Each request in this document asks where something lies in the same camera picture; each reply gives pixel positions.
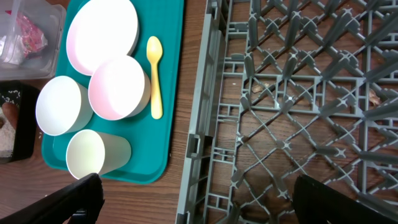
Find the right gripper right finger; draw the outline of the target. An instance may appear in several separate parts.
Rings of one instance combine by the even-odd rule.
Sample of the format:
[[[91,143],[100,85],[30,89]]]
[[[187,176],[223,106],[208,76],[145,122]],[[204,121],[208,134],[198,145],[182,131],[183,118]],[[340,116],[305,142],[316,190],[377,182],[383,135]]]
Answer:
[[[292,202],[299,223],[393,223],[397,220],[377,212],[329,186],[300,175]]]

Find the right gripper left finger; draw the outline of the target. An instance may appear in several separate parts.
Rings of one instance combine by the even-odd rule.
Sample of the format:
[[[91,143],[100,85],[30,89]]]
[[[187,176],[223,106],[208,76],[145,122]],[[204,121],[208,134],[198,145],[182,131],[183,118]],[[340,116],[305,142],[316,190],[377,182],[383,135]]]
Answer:
[[[2,218],[1,223],[96,223],[103,205],[101,178],[92,173]]]

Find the white cup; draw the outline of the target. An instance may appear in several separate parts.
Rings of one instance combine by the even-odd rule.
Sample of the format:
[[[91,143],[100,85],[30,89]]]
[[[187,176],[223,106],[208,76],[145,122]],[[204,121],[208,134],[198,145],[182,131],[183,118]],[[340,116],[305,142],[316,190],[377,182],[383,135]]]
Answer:
[[[132,155],[127,139],[91,129],[77,132],[66,151],[69,173],[76,179],[88,174],[107,174],[125,166]]]

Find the small white bowl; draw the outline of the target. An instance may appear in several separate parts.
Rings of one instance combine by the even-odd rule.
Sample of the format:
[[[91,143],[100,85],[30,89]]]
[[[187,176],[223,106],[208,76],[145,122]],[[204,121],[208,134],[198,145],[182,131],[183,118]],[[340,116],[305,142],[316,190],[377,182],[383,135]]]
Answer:
[[[55,77],[41,90],[35,115],[40,129],[50,136],[79,131],[93,115],[88,89],[68,76]]]

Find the white rice pile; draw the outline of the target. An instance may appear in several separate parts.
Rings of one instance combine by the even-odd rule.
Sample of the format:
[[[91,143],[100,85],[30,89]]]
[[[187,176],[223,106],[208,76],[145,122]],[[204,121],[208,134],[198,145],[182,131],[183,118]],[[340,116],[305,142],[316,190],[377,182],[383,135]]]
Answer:
[[[16,138],[16,129],[11,126],[10,122],[5,117],[2,104],[5,102],[13,103],[19,109],[20,99],[21,93],[19,90],[2,89],[1,91],[1,158],[9,158],[12,156]]]

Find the large white bowl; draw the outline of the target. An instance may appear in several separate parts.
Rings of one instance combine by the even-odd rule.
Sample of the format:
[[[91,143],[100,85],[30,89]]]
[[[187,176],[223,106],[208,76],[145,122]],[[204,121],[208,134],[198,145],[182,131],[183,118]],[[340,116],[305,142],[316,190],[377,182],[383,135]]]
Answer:
[[[117,121],[139,114],[150,99],[150,80],[139,62],[122,55],[102,63],[88,85],[88,99],[100,118]]]

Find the brown sausage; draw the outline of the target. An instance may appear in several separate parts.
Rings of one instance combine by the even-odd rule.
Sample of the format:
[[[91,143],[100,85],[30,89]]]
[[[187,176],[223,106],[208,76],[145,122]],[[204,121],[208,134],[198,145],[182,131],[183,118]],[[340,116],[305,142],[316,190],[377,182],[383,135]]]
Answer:
[[[18,107],[13,103],[5,102],[2,104],[2,110],[3,110],[5,117],[10,122],[11,126],[14,129],[17,129],[17,122],[18,122],[18,116],[19,116]]]

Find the white napkin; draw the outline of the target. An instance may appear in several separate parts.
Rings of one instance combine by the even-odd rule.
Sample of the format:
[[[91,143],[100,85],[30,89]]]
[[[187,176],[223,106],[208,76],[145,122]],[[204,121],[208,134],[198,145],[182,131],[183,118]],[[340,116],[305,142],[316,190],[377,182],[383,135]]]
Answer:
[[[6,48],[6,38],[5,35],[1,37],[1,56],[4,58],[4,62],[20,65],[24,61],[22,37],[17,35],[8,48]]]

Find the red snack wrapper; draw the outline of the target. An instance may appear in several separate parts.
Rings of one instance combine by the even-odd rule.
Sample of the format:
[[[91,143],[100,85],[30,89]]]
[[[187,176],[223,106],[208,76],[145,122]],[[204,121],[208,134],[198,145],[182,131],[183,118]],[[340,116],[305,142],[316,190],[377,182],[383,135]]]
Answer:
[[[24,59],[39,54],[48,45],[42,30],[21,12],[18,12],[17,16],[13,16],[11,10],[1,13],[1,37],[4,35],[7,37],[6,48],[17,35],[22,37]]]

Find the large white plate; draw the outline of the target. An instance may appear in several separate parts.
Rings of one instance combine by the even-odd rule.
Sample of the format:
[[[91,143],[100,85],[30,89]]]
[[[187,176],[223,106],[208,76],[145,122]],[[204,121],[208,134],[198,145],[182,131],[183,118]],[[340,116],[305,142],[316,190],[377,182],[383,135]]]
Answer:
[[[91,76],[113,56],[130,55],[139,36],[136,8],[130,0],[92,0],[70,24],[67,57],[79,73]]]

